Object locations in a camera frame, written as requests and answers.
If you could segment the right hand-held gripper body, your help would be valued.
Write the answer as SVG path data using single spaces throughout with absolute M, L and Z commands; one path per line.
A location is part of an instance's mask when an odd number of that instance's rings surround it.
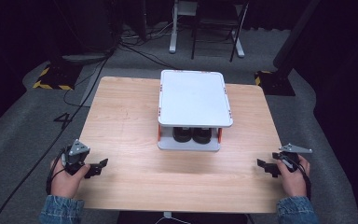
M 299 165 L 299 154 L 311 154 L 313 150 L 311 148 L 304 148 L 287 144 L 279 147 L 279 152 L 273 152 L 272 158 L 282 161 L 289 172 L 293 173 L 297 170 Z

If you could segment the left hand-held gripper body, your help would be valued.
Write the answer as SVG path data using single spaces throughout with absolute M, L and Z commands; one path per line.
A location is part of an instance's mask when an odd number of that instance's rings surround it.
M 62 166 L 69 175 L 74 175 L 84 164 L 90 153 L 90 148 L 78 139 L 67 147 L 61 155 Z

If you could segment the plain black sandal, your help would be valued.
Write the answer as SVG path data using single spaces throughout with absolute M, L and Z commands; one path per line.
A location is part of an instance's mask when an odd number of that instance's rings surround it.
M 186 127 L 174 127 L 172 137 L 176 142 L 185 143 L 192 139 L 193 130 Z

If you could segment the white two-tier shoe rack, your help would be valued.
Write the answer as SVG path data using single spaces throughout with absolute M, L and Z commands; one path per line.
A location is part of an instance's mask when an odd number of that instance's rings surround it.
M 164 70 L 160 75 L 158 147 L 162 150 L 211 151 L 221 147 L 222 131 L 233 124 L 227 88 L 218 72 Z M 174 127 L 210 128 L 208 144 L 172 137 Z

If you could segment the person's right hand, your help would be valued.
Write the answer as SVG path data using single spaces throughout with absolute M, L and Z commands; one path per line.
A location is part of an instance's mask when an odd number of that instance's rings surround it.
M 307 184 L 300 169 L 289 172 L 286 165 L 277 160 L 277 166 L 281 172 L 282 187 L 289 197 L 306 197 Z

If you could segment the person's left hand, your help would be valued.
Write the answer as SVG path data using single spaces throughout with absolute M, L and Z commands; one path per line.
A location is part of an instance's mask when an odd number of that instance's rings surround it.
M 84 179 L 89 169 L 90 165 L 85 164 L 74 175 L 70 175 L 62 166 L 62 161 L 58 161 L 53 171 L 50 194 L 73 199 L 76 196 L 80 182 Z

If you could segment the black stand base, hazard stripes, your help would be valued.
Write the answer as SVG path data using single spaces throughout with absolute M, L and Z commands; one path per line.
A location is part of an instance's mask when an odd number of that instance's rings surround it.
M 277 68 L 274 72 L 257 71 L 255 83 L 265 95 L 295 96 L 288 76 L 299 61 L 301 52 L 307 46 L 307 26 L 321 0 L 310 0 L 310 3 L 297 21 L 290 35 L 276 55 L 273 64 Z
M 78 64 L 65 63 L 64 65 L 55 65 L 49 63 L 39 75 L 33 88 L 65 91 L 73 90 L 82 69 L 83 66 Z

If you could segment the black folding chair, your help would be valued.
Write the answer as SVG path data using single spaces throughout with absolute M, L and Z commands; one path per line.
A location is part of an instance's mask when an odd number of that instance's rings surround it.
M 197 0 L 196 14 L 192 26 L 191 58 L 195 57 L 198 43 L 212 43 L 212 40 L 198 39 L 200 30 L 228 31 L 226 40 L 231 40 L 232 50 L 229 61 L 232 62 L 239 44 L 246 9 L 250 0 Z

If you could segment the white desk frame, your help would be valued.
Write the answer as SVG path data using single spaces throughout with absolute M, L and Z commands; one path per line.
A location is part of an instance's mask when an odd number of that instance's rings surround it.
M 196 15 L 197 3 L 190 0 L 174 0 L 172 7 L 172 30 L 171 40 L 169 45 L 169 53 L 174 54 L 176 52 L 176 43 L 178 36 L 178 20 L 183 16 L 194 17 Z M 229 33 L 230 42 L 234 44 L 236 53 L 239 58 L 243 58 L 245 52 L 242 48 L 240 40 L 235 40 L 237 32 L 235 30 Z

